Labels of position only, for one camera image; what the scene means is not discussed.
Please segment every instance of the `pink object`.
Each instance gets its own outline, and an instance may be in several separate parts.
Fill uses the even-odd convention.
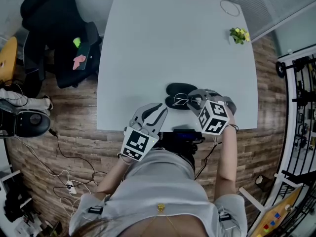
[[[84,62],[85,61],[85,56],[84,55],[79,55],[78,57],[76,57],[74,59],[74,67],[73,70],[77,69],[80,66],[80,62]]]

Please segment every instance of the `person's left arm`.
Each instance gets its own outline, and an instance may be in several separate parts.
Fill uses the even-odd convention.
[[[122,178],[128,170],[129,165],[127,163],[132,163],[134,160],[120,156],[116,164],[111,168],[110,172],[103,178],[102,182],[99,184],[97,192],[93,195],[102,200],[107,194],[113,194],[118,188]]]

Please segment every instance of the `white table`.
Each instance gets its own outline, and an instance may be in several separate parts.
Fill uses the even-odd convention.
[[[229,29],[247,25],[221,0],[114,0],[103,40],[97,128],[123,130],[135,111],[167,97],[172,82],[231,97],[240,129],[256,128],[258,92],[251,43],[229,42]],[[226,9],[235,13],[234,5]],[[161,131],[200,130],[191,111],[169,109]]]

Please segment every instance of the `black office chair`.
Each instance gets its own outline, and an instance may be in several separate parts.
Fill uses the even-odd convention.
[[[102,40],[95,24],[82,20],[75,0],[24,0],[21,16],[23,27],[30,31],[24,45],[26,95],[35,97],[45,79],[46,45],[55,50],[53,72],[60,88],[77,86],[98,70]],[[78,51],[73,40],[78,37],[89,44],[84,70],[73,70]]]

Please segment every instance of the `green object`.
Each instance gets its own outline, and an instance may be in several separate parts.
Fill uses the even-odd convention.
[[[81,39],[80,38],[75,38],[73,40],[73,43],[76,45],[77,48],[79,48],[80,44],[81,44]]]

